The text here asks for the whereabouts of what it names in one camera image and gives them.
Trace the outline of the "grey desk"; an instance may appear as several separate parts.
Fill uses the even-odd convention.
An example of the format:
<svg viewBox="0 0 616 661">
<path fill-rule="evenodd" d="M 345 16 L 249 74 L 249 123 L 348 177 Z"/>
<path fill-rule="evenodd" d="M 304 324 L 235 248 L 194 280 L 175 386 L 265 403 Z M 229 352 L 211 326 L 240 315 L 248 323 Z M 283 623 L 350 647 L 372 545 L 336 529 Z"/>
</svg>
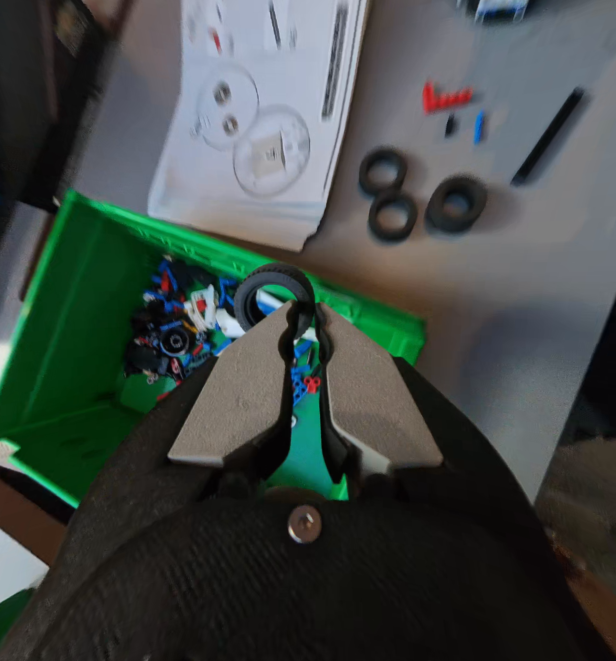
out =
<svg viewBox="0 0 616 661">
<path fill-rule="evenodd" d="M 472 87 L 472 101 L 426 115 L 427 80 L 443 93 Z M 577 111 L 527 183 L 511 186 L 576 87 Z M 419 202 L 449 175 L 477 175 L 489 192 L 481 219 L 462 237 L 420 223 L 398 246 L 373 239 L 356 180 L 379 145 L 408 155 Z M 496 25 L 452 1 L 375 2 L 317 234 L 298 253 L 199 234 L 423 318 L 419 371 L 534 499 L 616 298 L 616 1 L 535 1 L 524 20 Z"/>
</svg>

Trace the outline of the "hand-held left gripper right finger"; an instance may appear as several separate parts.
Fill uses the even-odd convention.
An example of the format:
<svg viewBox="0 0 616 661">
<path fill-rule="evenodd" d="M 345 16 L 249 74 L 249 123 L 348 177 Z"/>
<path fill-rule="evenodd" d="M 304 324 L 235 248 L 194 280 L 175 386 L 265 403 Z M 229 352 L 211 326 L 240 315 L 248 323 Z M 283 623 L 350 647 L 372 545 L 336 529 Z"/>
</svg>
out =
<svg viewBox="0 0 616 661">
<path fill-rule="evenodd" d="M 442 467 L 444 456 L 394 357 L 325 303 L 316 304 L 322 454 L 335 483 Z"/>
</svg>

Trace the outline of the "long black brick beam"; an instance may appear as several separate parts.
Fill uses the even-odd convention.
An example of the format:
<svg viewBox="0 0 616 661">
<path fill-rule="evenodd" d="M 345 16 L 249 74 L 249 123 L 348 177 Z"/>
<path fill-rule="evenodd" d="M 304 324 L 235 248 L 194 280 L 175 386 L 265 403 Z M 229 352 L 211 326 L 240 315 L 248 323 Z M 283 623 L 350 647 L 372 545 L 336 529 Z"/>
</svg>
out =
<svg viewBox="0 0 616 661">
<path fill-rule="evenodd" d="M 585 96 L 586 90 L 582 87 L 574 88 L 568 95 L 548 126 L 544 129 L 542 135 L 538 138 L 536 144 L 512 176 L 510 180 L 511 186 L 518 187 L 527 183 L 533 171 L 547 153 L 554 140 L 559 136 L 573 113 L 577 111 L 577 107 L 584 100 Z"/>
</svg>

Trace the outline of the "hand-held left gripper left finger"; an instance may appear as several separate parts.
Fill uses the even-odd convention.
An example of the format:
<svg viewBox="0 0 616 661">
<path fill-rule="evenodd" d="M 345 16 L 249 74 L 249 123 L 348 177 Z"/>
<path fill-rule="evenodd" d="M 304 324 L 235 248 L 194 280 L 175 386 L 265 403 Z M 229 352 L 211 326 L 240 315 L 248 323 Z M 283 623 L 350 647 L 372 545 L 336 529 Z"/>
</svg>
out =
<svg viewBox="0 0 616 661">
<path fill-rule="evenodd" d="M 179 465 L 270 477 L 291 443 L 296 302 L 216 359 L 167 457 Z"/>
</svg>

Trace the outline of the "red angled brick beam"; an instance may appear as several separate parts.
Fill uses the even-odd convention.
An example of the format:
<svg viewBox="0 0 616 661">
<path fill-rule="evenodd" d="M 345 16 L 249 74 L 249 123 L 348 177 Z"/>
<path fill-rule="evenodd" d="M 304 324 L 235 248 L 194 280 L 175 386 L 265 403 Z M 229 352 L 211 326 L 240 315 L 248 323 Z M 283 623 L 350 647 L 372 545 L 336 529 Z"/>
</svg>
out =
<svg viewBox="0 0 616 661">
<path fill-rule="evenodd" d="M 468 105 L 473 98 L 474 88 L 465 87 L 451 93 L 443 93 L 431 80 L 425 82 L 422 89 L 422 107 L 426 115 L 450 111 Z"/>
</svg>

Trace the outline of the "toy brick race car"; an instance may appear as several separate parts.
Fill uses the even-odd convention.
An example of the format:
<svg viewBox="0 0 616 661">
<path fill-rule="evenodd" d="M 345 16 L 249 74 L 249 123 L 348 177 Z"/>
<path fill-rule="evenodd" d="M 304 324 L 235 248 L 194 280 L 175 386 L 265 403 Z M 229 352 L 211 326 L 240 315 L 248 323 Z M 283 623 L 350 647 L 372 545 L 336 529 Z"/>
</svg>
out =
<svg viewBox="0 0 616 661">
<path fill-rule="evenodd" d="M 523 20 L 531 1 L 456 1 L 457 9 L 475 23 L 505 21 L 518 23 Z"/>
</svg>

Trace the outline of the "wooden-edged table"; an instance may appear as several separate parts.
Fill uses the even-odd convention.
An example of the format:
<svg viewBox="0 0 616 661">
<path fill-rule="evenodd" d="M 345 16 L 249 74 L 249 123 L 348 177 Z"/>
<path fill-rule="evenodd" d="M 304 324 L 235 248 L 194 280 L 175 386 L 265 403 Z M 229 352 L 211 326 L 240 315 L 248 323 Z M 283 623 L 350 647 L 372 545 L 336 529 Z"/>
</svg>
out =
<svg viewBox="0 0 616 661">
<path fill-rule="evenodd" d="M 75 511 L 16 468 L 14 452 L 0 442 L 0 603 L 41 583 Z"/>
</svg>

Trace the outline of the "pile of brick parts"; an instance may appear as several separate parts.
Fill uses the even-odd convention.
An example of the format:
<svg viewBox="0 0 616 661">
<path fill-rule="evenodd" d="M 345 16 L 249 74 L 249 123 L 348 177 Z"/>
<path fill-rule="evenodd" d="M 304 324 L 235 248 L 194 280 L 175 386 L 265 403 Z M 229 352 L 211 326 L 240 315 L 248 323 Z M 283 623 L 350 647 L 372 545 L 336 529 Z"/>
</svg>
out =
<svg viewBox="0 0 616 661">
<path fill-rule="evenodd" d="M 217 275 L 197 264 L 164 257 L 142 294 L 142 306 L 131 315 L 124 377 L 142 375 L 148 385 L 161 381 L 163 390 L 157 397 L 161 400 L 171 382 L 180 385 L 207 359 L 219 357 L 246 333 L 233 310 L 235 293 L 246 277 Z M 256 299 L 266 317 L 284 303 L 296 302 L 287 289 L 277 285 L 261 288 Z M 319 391 L 317 351 L 312 320 L 302 337 L 294 340 L 291 379 L 295 407 L 306 395 Z"/>
</svg>

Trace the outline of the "open instruction booklet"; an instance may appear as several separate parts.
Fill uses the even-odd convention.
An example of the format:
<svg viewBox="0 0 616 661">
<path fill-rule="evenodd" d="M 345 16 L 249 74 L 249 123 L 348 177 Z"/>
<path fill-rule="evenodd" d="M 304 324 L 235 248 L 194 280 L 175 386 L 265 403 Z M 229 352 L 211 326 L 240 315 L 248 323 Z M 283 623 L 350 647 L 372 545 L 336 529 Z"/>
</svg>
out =
<svg viewBox="0 0 616 661">
<path fill-rule="evenodd" d="M 149 216 L 300 252 L 325 214 L 370 1 L 181 1 Z"/>
</svg>

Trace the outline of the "black rubber tire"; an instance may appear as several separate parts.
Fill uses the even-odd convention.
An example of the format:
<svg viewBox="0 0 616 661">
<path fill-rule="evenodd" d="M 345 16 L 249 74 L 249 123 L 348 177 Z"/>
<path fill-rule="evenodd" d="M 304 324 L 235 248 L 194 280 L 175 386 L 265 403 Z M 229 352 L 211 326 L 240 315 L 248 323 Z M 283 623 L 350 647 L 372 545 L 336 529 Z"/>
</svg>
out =
<svg viewBox="0 0 616 661">
<path fill-rule="evenodd" d="M 379 165 L 389 166 L 394 170 L 394 178 L 386 182 L 373 180 L 371 171 Z M 360 163 L 359 186 L 362 192 L 369 196 L 399 190 L 403 186 L 407 172 L 408 162 L 403 153 L 393 147 L 378 147 L 370 151 Z"/>
<path fill-rule="evenodd" d="M 299 340 L 310 327 L 315 314 L 315 292 L 304 273 L 289 264 L 275 262 L 253 270 L 238 286 L 233 300 L 235 318 L 246 332 L 264 318 L 257 303 L 257 292 L 268 285 L 287 289 L 296 299 L 297 328 L 295 339 Z"/>
<path fill-rule="evenodd" d="M 379 218 L 388 208 L 398 208 L 404 212 L 402 227 L 385 228 Z M 400 244 L 411 235 L 418 219 L 418 206 L 411 196 L 400 190 L 389 189 L 374 197 L 368 215 L 368 228 L 372 236 L 385 244 Z"/>
<path fill-rule="evenodd" d="M 447 199 L 457 196 L 465 203 L 459 213 L 447 210 Z M 488 200 L 486 185 L 475 177 L 455 175 L 444 179 L 435 189 L 425 210 L 425 219 L 446 234 L 461 234 L 471 229 L 485 210 Z"/>
</svg>

